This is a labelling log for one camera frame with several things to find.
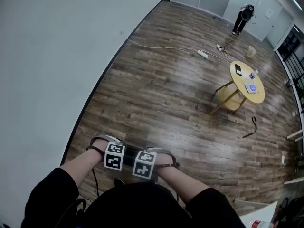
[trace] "wooden floor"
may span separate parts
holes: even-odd
[[[231,30],[232,25],[200,10],[162,2],[131,39],[150,47],[203,49],[223,57],[216,44],[230,41]],[[248,46],[257,51],[253,59],[245,56]],[[245,32],[227,50],[233,60],[259,71],[266,92],[262,104],[246,101],[235,115],[222,108],[209,116],[219,104],[214,91],[231,80],[229,63],[211,55],[204,59],[193,50],[150,49],[128,42],[89,103],[67,161],[82,153],[97,133],[106,133],[139,147],[171,150],[183,172],[218,189],[231,202],[282,198],[283,182],[293,177],[297,154],[297,146],[286,136],[299,129],[285,71],[267,43]],[[254,131],[253,116],[257,133],[242,139]],[[96,172],[100,193],[113,186],[113,176],[136,181],[127,171],[105,170],[101,164]],[[91,173],[80,194],[96,198]],[[239,214],[246,212],[235,208]]]

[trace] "person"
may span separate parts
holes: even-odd
[[[105,151],[108,141],[96,139],[92,146]],[[21,228],[98,228],[103,226],[200,225],[244,228],[225,195],[184,174],[177,168],[157,168],[156,174],[170,185],[187,205],[178,204],[165,187],[141,182],[116,185],[97,198],[81,215],[73,207],[78,187],[104,156],[89,149],[55,168],[31,192]],[[156,165],[172,164],[172,156],[158,153]]]
[[[246,18],[242,16],[244,10],[247,10],[249,13],[251,13],[250,15],[247,15]],[[232,30],[232,34],[239,35],[253,15],[254,15],[254,6],[250,4],[243,4],[243,6],[241,7],[238,13],[236,23],[234,24],[234,28]]]

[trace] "round wooden table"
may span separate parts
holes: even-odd
[[[242,76],[238,75],[236,73],[236,68],[235,65],[239,65],[241,67],[241,71],[242,71]],[[242,102],[239,104],[239,107],[234,111],[234,113],[241,108],[241,106],[244,104],[244,102],[246,100],[249,100],[253,103],[262,103],[265,99],[265,90],[264,90],[264,86],[262,84],[262,81],[260,80],[260,78],[258,76],[255,77],[254,79],[254,84],[256,85],[256,88],[258,90],[258,93],[256,94],[250,94],[248,93],[248,91],[246,90],[245,87],[245,83],[248,82],[250,83],[251,80],[249,79],[249,74],[251,74],[254,70],[249,67],[247,64],[240,62],[240,61],[234,61],[230,64],[230,75],[232,78],[232,81],[230,81],[229,83],[223,85],[222,87],[218,88],[215,92],[217,92],[218,90],[223,88],[223,92],[221,92],[221,98],[222,98],[222,103],[219,104],[216,108],[214,108],[209,115],[213,114],[216,110],[218,110],[219,108],[221,108],[222,106],[226,105],[228,108],[230,108],[230,106],[232,107],[232,109],[234,110],[234,108],[236,108],[236,105],[238,105],[236,103],[237,99],[237,93],[240,92],[243,96],[244,99],[242,100]],[[234,92],[231,92],[229,90],[227,90],[227,86],[234,83],[235,86],[237,87],[237,89]]]

